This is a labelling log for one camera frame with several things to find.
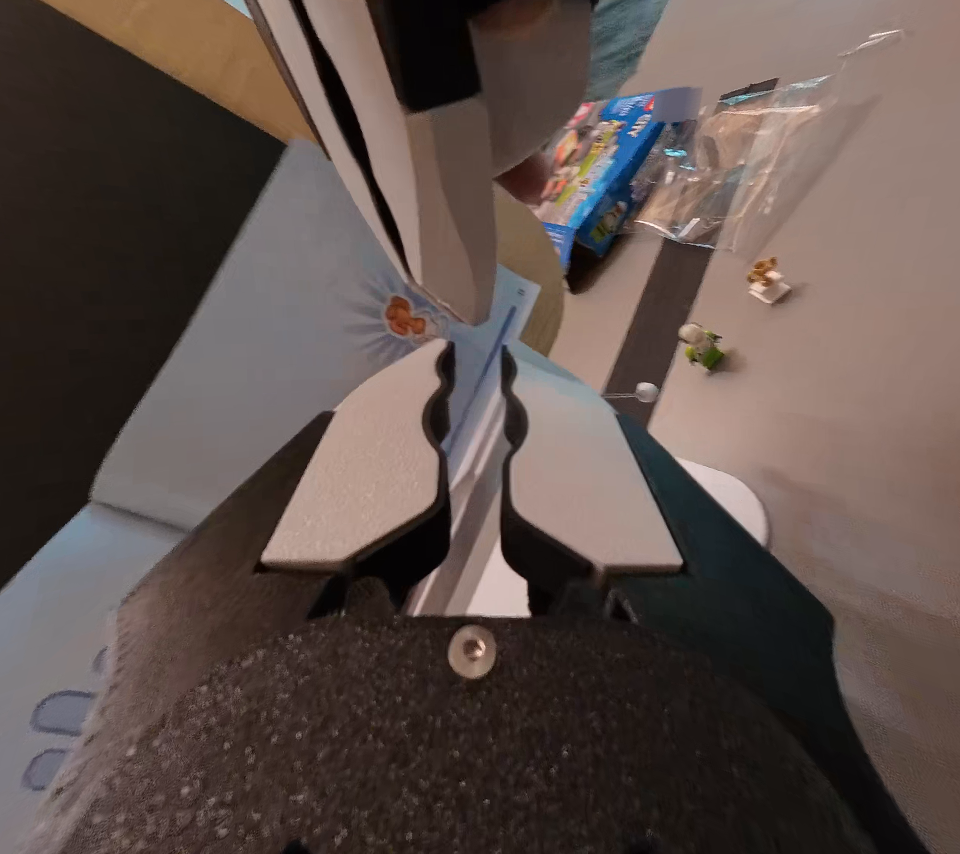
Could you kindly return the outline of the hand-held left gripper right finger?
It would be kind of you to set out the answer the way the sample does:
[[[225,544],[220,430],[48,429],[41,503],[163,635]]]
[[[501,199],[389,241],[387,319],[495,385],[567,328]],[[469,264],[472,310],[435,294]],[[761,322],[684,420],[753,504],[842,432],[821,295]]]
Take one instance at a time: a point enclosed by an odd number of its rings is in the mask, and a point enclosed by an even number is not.
[[[683,559],[613,407],[552,361],[503,350],[501,549],[526,580],[675,574]]]

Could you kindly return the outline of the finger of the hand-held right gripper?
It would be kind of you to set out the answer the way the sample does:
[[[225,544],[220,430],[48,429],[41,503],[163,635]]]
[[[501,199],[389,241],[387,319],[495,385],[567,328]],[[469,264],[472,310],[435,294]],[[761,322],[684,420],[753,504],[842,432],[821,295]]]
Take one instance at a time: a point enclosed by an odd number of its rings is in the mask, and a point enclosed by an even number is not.
[[[354,104],[302,0],[255,0],[319,142],[378,243],[414,285],[396,220],[379,188]]]
[[[331,120],[318,127],[392,263],[484,322],[498,263],[487,105],[460,0],[297,0]]]

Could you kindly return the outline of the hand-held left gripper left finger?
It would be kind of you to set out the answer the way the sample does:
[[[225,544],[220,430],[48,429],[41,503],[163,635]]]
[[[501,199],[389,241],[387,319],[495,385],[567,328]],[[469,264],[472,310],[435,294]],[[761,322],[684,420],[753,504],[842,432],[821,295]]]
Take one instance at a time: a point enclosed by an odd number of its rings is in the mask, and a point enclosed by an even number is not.
[[[270,571],[346,574],[450,505],[454,346],[431,340],[339,404],[260,555]]]

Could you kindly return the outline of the lego instruction booklet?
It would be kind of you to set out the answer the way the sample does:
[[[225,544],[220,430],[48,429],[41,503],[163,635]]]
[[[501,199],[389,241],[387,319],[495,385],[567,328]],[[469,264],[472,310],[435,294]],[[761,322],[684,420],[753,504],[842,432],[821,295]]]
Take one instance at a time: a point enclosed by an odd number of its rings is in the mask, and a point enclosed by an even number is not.
[[[109,448],[87,504],[2,588],[2,852],[21,852],[117,674],[119,612],[141,580],[321,413],[419,346],[405,299],[455,344],[448,457],[453,535],[491,500],[501,344],[543,288],[497,269],[480,327],[402,282],[330,161],[288,147],[169,358]]]

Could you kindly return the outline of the lime green lego minifigure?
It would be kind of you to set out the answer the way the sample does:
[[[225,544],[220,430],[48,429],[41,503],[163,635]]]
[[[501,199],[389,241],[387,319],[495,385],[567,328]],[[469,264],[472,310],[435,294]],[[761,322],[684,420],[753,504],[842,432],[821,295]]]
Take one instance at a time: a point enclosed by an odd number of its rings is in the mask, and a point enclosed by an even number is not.
[[[720,370],[728,355],[722,347],[722,336],[696,322],[678,328],[678,342],[688,363],[708,374]]]

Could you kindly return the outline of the blue lego box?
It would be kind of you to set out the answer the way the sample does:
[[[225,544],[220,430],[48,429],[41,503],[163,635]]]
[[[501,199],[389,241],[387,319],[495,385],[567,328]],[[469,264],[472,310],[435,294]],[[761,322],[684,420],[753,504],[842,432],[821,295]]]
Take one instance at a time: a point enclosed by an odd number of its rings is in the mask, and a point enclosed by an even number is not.
[[[535,207],[568,275],[574,250],[602,259],[639,206],[634,181],[667,125],[673,92],[581,103],[546,149],[548,174]]]

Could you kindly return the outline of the person's right hand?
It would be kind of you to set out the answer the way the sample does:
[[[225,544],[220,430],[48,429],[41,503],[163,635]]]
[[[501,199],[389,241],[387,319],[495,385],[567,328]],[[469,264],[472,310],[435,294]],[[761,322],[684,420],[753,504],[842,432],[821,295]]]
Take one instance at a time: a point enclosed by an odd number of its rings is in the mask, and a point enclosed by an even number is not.
[[[538,150],[494,177],[494,183],[520,203],[536,208],[544,201],[552,176],[551,158]]]

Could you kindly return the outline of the white book stand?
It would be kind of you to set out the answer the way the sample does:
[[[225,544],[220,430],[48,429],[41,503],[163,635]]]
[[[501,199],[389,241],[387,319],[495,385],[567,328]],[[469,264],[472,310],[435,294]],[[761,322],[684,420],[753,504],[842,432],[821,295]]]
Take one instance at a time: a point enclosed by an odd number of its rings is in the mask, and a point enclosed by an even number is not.
[[[280,76],[268,66],[263,44],[243,15],[223,0],[38,0],[137,56],[191,89],[209,97],[281,140],[306,139],[294,120],[289,95],[280,94]],[[497,531],[499,465],[505,450],[502,401],[484,410],[478,452],[468,455],[465,478],[454,488],[454,538],[450,556],[416,586],[403,611],[414,615],[470,612],[495,617],[528,614],[526,584],[504,561]],[[50,692],[46,705],[77,704],[79,731],[96,732],[98,704],[114,670],[122,632],[117,611],[135,582],[147,575],[147,561],[165,558],[183,532],[177,524],[149,520],[118,507],[89,506],[78,512],[49,544],[2,590],[2,626],[17,627],[2,650],[24,671],[4,668],[2,688],[22,708],[41,682],[64,680],[45,661],[62,651],[68,666],[102,641],[82,690]]]

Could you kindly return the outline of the clear plastic bag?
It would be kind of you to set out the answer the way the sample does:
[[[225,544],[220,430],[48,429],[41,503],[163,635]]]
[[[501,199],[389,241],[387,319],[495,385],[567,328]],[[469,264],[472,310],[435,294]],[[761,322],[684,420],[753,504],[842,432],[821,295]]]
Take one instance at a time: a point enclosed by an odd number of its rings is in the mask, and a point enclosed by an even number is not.
[[[908,36],[900,26],[872,32],[838,54],[832,73],[762,82],[668,125],[633,180],[641,202],[627,229],[762,259],[879,103],[870,68]]]

